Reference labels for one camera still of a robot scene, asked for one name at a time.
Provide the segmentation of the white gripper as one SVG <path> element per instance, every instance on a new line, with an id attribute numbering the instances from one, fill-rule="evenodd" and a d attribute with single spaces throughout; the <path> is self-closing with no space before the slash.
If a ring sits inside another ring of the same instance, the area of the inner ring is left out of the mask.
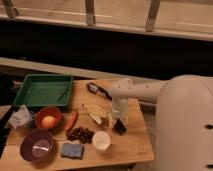
<path id="1" fill-rule="evenodd" d="M 120 120 L 126 126 L 128 121 L 128 100 L 125 98 L 113 98 L 110 116 L 111 128 L 115 126 L 117 120 Z"/>

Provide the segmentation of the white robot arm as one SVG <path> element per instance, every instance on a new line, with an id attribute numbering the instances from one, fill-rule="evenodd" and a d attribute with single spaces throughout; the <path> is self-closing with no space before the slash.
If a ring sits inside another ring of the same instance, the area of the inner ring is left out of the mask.
<path id="1" fill-rule="evenodd" d="M 130 98 L 157 102 L 155 171 L 213 171 L 213 77 L 142 84 L 125 78 L 108 92 L 116 118 L 124 116 Z"/>

